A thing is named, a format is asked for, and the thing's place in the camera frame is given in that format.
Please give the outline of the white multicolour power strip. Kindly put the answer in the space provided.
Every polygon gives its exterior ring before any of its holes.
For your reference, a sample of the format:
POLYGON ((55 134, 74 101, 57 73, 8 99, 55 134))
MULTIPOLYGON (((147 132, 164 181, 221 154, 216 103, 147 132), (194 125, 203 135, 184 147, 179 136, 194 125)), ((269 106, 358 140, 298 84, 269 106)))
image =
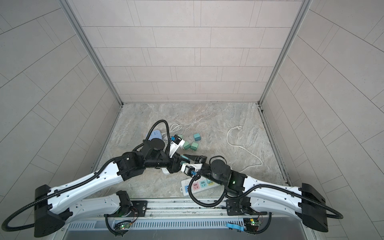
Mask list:
MULTIPOLYGON (((181 181, 180 191, 185 196, 189 196, 189 184, 191 182, 191 178, 181 181)), ((199 180, 194 181, 192 184, 192 193, 199 193, 205 190, 209 190, 215 187, 219 187, 220 185, 212 182, 204 177, 201 177, 199 180)))

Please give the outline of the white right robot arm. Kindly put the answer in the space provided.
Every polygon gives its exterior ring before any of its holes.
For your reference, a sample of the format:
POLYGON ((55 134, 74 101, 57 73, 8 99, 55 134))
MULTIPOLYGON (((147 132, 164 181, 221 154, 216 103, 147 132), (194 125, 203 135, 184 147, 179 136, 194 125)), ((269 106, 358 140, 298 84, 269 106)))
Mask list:
POLYGON ((284 214, 323 233, 329 231, 328 219, 341 220, 344 217, 327 206, 325 198, 309 184, 300 187, 270 184, 232 170, 222 156, 214 156, 209 160, 204 156, 195 158, 197 163, 184 163, 181 170, 192 178, 189 196, 201 207, 214 208, 226 202, 228 215, 261 216, 266 213, 269 221, 275 213, 284 214), (224 187, 218 200, 205 203, 195 197, 194 184, 203 178, 224 187))

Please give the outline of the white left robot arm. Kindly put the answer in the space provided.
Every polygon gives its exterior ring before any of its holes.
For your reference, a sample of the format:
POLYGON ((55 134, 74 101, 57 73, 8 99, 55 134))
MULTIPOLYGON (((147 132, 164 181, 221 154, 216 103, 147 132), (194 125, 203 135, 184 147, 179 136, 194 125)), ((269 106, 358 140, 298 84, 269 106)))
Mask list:
POLYGON ((177 150, 185 143, 178 135, 171 136, 168 122, 154 123, 146 138, 131 152, 112 158, 102 167, 83 178, 59 187, 40 186, 35 191, 35 201, 15 211, 2 223, 5 232, 35 229, 41 238, 60 230, 75 215, 74 204, 106 187, 141 175, 147 168, 165 169, 169 174, 181 171, 184 163, 203 164, 207 157, 181 155, 177 150), (34 208, 32 224, 11 227, 9 223, 24 211, 34 208))

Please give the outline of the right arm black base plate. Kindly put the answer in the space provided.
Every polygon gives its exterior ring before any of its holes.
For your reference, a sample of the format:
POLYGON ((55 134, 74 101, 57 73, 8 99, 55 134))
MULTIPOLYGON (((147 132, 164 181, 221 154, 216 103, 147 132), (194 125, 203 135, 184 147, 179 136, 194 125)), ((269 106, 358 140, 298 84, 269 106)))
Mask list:
POLYGON ((226 200, 226 210, 228 216, 267 216, 267 212, 258 212, 251 208, 251 198, 244 197, 239 200, 226 200))

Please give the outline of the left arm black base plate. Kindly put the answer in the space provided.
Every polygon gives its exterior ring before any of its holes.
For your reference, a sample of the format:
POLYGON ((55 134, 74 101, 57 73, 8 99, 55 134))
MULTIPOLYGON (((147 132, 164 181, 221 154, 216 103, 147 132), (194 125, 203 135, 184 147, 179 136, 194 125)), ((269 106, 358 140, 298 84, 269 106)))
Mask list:
POLYGON ((122 203, 117 211, 118 217, 144 217, 147 210, 147 201, 132 201, 129 203, 122 203))

